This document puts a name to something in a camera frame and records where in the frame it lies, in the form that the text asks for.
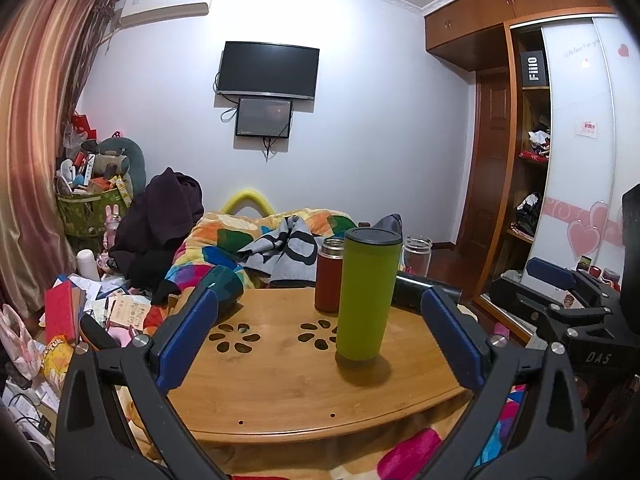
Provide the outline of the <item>green tumbler cup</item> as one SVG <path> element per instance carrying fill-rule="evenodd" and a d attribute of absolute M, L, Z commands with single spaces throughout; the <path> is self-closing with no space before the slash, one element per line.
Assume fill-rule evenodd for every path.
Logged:
<path fill-rule="evenodd" d="M 401 235 L 379 228 L 345 234 L 336 351 L 349 361 L 380 352 L 400 258 Z"/>

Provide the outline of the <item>yellow snack bag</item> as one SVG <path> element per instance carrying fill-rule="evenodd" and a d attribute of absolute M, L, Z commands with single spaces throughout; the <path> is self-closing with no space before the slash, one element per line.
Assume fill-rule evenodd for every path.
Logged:
<path fill-rule="evenodd" d="M 44 348 L 42 354 L 42 374 L 50 387 L 57 393 L 63 390 L 70 360 L 74 355 L 74 347 L 64 335 L 53 337 Z"/>

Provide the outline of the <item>white sliding wardrobe door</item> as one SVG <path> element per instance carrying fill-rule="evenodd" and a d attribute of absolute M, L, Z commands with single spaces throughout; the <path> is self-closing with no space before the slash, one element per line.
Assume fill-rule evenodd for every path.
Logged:
<path fill-rule="evenodd" d="M 639 182 L 639 48 L 619 18 L 542 26 L 551 151 L 532 254 L 622 274 L 622 196 Z"/>

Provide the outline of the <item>clear glass jar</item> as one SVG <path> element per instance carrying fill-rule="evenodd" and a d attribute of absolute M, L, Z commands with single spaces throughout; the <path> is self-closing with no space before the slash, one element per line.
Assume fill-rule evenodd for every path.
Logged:
<path fill-rule="evenodd" d="M 407 236 L 402 246 L 402 268 L 405 272 L 426 278 L 432 260 L 433 243 L 429 238 Z"/>

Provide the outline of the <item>brown wooden door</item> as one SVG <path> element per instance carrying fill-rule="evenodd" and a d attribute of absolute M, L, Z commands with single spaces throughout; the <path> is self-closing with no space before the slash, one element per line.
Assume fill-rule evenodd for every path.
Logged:
<path fill-rule="evenodd" d="M 457 244 L 468 281 L 480 277 L 494 235 L 506 175 L 509 119 L 508 72 L 503 68 L 478 73 L 472 162 Z"/>

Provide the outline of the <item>black thermos bottle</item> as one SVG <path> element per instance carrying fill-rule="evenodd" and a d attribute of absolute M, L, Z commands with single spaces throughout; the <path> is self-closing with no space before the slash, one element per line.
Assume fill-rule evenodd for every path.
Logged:
<path fill-rule="evenodd" d="M 393 291 L 392 306 L 420 314 L 422 296 L 424 292 L 433 287 L 439 287 L 443 292 L 446 292 L 456 304 L 461 301 L 462 291 L 460 288 L 444 282 L 430 280 L 429 278 L 424 278 L 424 276 L 415 276 L 404 271 L 398 271 Z"/>

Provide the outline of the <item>red book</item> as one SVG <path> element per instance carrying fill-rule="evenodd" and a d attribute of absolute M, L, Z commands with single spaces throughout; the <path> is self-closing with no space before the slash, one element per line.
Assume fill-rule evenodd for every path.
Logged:
<path fill-rule="evenodd" d="M 44 294 L 46 341 L 63 336 L 71 344 L 78 337 L 78 320 L 85 303 L 85 292 L 72 281 L 64 281 Z"/>

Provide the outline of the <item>grey backpack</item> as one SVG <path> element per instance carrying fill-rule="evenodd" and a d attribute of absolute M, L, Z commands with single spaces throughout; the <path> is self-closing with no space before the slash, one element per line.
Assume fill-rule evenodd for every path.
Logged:
<path fill-rule="evenodd" d="M 402 219 L 400 214 L 388 214 L 374 225 L 375 229 L 381 229 L 398 234 L 400 237 L 404 236 L 402 232 Z"/>

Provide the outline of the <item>white cylindrical bottle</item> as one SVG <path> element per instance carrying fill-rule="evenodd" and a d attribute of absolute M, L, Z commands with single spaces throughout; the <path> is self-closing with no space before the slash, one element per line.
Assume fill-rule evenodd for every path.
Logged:
<path fill-rule="evenodd" d="M 81 249 L 76 255 L 77 272 L 87 280 L 100 280 L 96 257 L 91 249 Z"/>

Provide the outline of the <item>black FiiO box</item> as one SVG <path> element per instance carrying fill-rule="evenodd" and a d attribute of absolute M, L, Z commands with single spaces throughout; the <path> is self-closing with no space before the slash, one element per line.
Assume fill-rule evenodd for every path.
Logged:
<path fill-rule="evenodd" d="M 544 52 L 524 51 L 520 53 L 523 88 L 548 87 L 548 75 Z"/>

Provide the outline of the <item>green storage basket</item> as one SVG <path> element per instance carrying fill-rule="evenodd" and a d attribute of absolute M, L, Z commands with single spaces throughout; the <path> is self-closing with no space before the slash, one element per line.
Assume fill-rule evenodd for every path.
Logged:
<path fill-rule="evenodd" d="M 118 206 L 121 216 L 128 206 L 117 188 L 90 195 L 56 196 L 64 233 L 73 237 L 94 237 L 104 233 L 105 208 Z"/>

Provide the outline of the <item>grey black patterned cloth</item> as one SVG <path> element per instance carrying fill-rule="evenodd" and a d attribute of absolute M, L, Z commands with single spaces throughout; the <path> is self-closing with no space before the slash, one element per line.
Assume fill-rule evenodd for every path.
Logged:
<path fill-rule="evenodd" d="M 312 287 L 316 284 L 319 245 L 306 221 L 297 214 L 284 218 L 238 251 L 246 272 L 270 287 Z"/>

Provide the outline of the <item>grey plush toy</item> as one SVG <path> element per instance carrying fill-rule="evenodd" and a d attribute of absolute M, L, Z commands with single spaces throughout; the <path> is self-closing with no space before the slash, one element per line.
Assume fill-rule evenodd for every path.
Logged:
<path fill-rule="evenodd" d="M 116 174 L 128 177 L 132 195 L 140 194 L 146 185 L 145 162 L 140 146 L 128 138 L 109 138 L 98 144 L 93 165 L 95 176 L 104 176 L 108 165 L 116 167 Z"/>

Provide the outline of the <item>pink striped curtain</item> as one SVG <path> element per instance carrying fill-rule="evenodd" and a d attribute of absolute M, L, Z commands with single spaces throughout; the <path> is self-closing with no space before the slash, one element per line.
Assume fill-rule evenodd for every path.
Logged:
<path fill-rule="evenodd" d="M 1 35 L 1 300 L 22 318 L 74 265 L 56 160 L 114 3 L 25 0 Z"/>

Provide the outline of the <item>large wall monitor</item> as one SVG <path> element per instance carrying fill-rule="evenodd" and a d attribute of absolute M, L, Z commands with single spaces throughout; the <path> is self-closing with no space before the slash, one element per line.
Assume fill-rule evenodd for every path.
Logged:
<path fill-rule="evenodd" d="M 228 96 L 313 100 L 319 58 L 317 48 L 227 41 L 220 59 L 216 88 Z"/>

